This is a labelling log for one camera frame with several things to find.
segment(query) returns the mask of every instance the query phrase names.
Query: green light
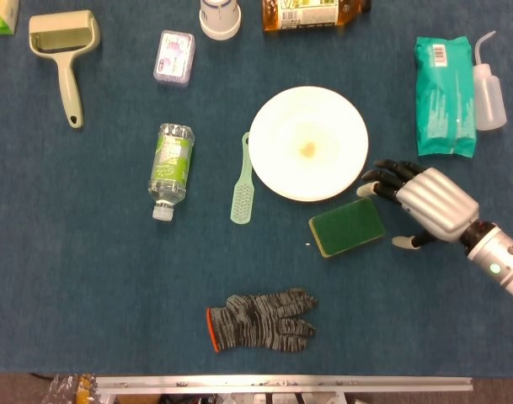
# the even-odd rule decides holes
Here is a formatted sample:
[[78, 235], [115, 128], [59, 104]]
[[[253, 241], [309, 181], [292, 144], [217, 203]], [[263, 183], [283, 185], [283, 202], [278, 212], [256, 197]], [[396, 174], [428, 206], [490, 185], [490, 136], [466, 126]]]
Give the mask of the green light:
[[497, 263], [491, 263], [490, 270], [493, 274], [499, 274], [501, 272], [501, 267]]

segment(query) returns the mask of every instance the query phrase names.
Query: small plastic box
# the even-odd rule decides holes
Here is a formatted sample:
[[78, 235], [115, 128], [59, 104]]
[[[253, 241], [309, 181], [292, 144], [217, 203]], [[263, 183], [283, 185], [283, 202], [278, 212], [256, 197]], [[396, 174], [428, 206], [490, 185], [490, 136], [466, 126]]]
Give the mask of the small plastic box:
[[194, 36], [183, 32], [163, 31], [153, 76], [160, 83], [186, 87], [194, 57]]

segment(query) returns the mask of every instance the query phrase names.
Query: robotic hand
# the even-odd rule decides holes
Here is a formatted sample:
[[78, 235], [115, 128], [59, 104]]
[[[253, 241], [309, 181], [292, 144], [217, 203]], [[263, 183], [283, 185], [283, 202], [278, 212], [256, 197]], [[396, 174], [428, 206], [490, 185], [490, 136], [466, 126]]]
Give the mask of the robotic hand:
[[357, 195], [389, 199], [425, 228], [417, 236], [394, 237], [395, 246], [416, 250], [436, 240], [460, 242], [471, 261], [513, 294], [513, 240], [496, 224], [478, 219], [475, 200], [433, 167], [391, 160], [375, 165], [382, 170], [365, 173], [361, 178], [370, 183]]

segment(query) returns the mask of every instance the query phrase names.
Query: barcode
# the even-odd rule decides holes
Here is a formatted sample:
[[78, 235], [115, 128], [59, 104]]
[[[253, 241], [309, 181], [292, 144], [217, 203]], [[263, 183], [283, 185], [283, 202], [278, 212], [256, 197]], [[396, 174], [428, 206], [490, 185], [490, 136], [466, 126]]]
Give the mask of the barcode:
[[297, 11], [283, 11], [282, 12], [282, 20], [297, 20]]
[[433, 45], [432, 51], [434, 52], [434, 66], [447, 67], [447, 52], [445, 45]]

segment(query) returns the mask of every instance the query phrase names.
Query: green sponge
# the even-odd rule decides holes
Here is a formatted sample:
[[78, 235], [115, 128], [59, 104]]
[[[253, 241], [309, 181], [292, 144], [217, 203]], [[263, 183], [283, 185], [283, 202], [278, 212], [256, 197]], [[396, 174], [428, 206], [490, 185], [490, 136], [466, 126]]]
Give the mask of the green sponge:
[[368, 198], [341, 206], [308, 221], [318, 248], [325, 258], [383, 237], [376, 206]]

